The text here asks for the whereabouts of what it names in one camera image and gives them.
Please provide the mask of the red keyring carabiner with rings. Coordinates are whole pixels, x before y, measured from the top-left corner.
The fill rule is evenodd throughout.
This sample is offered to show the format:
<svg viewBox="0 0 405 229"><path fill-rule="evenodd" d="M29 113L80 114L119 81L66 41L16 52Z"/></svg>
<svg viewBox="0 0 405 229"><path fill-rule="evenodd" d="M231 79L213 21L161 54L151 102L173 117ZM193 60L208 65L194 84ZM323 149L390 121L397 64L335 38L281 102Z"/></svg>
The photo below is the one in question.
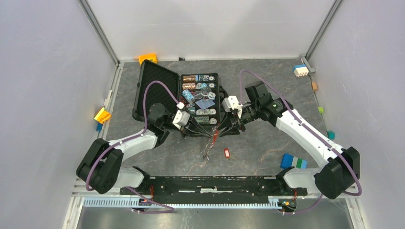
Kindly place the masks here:
<svg viewBox="0 0 405 229"><path fill-rule="evenodd" d="M201 152L203 160L208 160L208 161L210 160L209 154L218 137L218 133L219 133L218 127L219 127L219 125L216 125L212 128L212 136L210 137L208 142L205 144L204 149Z"/></svg>

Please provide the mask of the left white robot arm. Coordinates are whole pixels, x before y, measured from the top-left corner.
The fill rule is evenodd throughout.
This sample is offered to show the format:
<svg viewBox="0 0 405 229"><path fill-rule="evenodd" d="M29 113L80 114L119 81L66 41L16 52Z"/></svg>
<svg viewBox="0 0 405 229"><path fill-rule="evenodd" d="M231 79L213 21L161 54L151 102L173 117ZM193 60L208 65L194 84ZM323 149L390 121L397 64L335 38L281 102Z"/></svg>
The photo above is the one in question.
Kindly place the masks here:
<svg viewBox="0 0 405 229"><path fill-rule="evenodd" d="M138 194L149 191L150 181L139 168L122 168L128 158L162 145L173 127L183 137L197 135L211 137L183 103L177 105L176 113L170 113L161 103L156 103L145 112L145 126L139 132L118 140L96 139L79 164L76 175L85 182L87 191L105 194L115 187L131 187Z"/></svg>

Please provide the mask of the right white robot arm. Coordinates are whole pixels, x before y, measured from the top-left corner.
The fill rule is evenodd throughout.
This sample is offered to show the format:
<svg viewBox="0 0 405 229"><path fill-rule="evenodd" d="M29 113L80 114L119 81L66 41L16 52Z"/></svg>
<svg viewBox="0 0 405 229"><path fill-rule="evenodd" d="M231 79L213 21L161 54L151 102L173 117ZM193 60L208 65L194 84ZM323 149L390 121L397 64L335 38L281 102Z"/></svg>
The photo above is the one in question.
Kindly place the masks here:
<svg viewBox="0 0 405 229"><path fill-rule="evenodd" d="M341 194L359 196L360 153L333 142L307 122L282 96L274 99L262 81L245 87L249 102L245 105L236 96L224 98L225 116L220 123L220 136L239 135L245 125L261 119L284 132L305 149L317 168L300 169L288 166L276 181L276 189L287 195L295 188L317 189L323 196L336 199Z"/></svg>

